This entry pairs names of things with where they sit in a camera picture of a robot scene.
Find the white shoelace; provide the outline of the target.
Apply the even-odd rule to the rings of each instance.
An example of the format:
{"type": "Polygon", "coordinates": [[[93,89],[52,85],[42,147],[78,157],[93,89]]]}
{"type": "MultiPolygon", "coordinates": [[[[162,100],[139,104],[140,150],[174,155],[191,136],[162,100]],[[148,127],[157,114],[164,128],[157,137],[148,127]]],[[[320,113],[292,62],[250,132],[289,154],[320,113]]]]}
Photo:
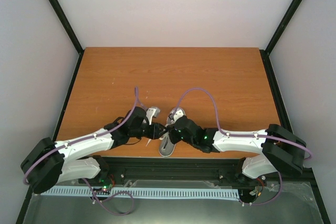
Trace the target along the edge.
{"type": "MultiPolygon", "coordinates": [[[[169,124],[169,125],[171,126],[171,129],[172,129],[172,127],[173,127],[173,126],[172,126],[172,123],[167,123],[166,125],[163,125],[163,124],[161,124],[161,123],[158,123],[158,124],[160,124],[162,127],[163,127],[163,126],[166,126],[167,124],[169,124]]],[[[148,141],[147,141],[147,143],[146,143],[146,146],[148,146],[148,145],[151,143],[151,141],[152,141],[152,139],[149,139],[149,138],[148,138],[148,141]]]]}

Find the grey canvas sneaker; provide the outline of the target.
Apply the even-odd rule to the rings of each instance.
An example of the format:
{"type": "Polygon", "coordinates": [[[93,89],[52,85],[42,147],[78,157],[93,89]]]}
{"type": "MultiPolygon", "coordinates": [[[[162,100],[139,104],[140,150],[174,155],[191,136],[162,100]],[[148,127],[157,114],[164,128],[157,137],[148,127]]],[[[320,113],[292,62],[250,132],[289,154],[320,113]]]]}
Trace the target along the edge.
{"type": "MultiPolygon", "coordinates": [[[[167,123],[172,123],[172,125],[173,125],[175,123],[175,121],[166,120],[166,124],[167,123]]],[[[166,136],[163,140],[161,140],[161,144],[160,144],[160,147],[159,147],[159,154],[162,157],[169,157],[174,152],[174,149],[175,149],[175,144],[173,144],[171,142],[170,136],[168,134],[168,136],[166,136]]]]}

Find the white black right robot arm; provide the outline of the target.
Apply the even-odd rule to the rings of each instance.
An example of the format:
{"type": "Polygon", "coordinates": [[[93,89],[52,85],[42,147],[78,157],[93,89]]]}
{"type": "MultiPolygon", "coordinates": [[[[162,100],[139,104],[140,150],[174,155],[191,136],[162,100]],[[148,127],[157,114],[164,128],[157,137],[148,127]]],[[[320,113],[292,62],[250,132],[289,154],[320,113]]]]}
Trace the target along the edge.
{"type": "Polygon", "coordinates": [[[308,151],[305,141],[278,124],[265,130],[234,132],[202,128],[182,116],[169,126],[169,137],[173,144],[183,141],[203,153],[254,153],[254,157],[243,158],[240,168],[250,179],[274,172],[299,177],[308,151]]]}

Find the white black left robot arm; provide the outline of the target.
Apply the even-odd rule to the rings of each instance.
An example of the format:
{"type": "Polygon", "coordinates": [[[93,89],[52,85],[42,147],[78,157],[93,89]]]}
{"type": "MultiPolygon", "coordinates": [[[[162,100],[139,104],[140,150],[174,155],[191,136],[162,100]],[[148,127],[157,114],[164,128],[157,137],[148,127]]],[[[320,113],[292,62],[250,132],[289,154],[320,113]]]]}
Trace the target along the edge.
{"type": "Polygon", "coordinates": [[[124,118],[119,117],[94,133],[65,141],[40,140],[22,161],[24,183],[35,194],[41,194],[56,184],[72,179],[108,180],[109,170],[91,154],[127,145],[131,138],[159,139],[167,129],[153,119],[160,109],[144,110],[136,106],[124,118]]]}

